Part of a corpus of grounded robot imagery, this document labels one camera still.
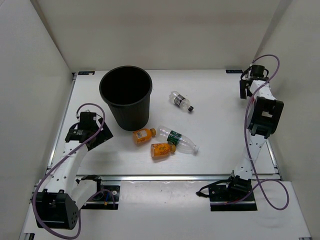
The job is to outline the orange juice bottle fruit label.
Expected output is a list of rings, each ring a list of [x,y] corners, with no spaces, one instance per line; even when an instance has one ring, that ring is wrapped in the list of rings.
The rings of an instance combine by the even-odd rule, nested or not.
[[[176,146],[170,143],[154,143],[150,145],[150,155],[153,159],[162,159],[173,155],[176,152]]]

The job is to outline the large clear green-label bottle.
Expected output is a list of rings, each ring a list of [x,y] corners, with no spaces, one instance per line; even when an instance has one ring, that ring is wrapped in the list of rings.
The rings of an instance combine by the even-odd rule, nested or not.
[[[162,125],[156,130],[156,138],[159,142],[167,142],[174,145],[178,152],[184,154],[196,155],[199,151],[199,146],[190,138]]]

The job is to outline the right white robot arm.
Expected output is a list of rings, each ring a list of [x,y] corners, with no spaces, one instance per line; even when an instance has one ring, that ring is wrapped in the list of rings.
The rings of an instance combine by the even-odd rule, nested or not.
[[[284,103],[271,93],[267,83],[269,71],[262,65],[251,65],[240,77],[240,98],[249,100],[245,112],[245,147],[242,160],[231,172],[230,182],[224,193],[230,200],[236,200],[251,190],[252,164],[258,159],[261,148],[277,129]]]

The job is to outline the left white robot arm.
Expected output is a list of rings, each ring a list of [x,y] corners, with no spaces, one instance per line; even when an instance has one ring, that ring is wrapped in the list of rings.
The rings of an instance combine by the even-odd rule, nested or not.
[[[81,112],[78,122],[69,128],[62,155],[66,160],[49,175],[35,197],[35,208],[47,227],[72,230],[88,199],[103,198],[105,188],[98,175],[76,176],[86,154],[112,137],[95,112]]]

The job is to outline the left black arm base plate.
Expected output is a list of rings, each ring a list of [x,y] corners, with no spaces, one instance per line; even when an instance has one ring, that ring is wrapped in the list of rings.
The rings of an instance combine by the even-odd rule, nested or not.
[[[99,192],[83,206],[82,210],[118,210],[121,186],[115,183],[108,183],[98,175],[86,175],[79,179],[79,182],[94,182],[95,191]]]

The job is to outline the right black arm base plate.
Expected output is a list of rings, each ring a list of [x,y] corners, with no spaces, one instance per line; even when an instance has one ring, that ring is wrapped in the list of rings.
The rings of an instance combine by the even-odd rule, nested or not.
[[[239,176],[218,180],[200,188],[196,195],[208,198],[211,212],[257,211],[252,181]]]

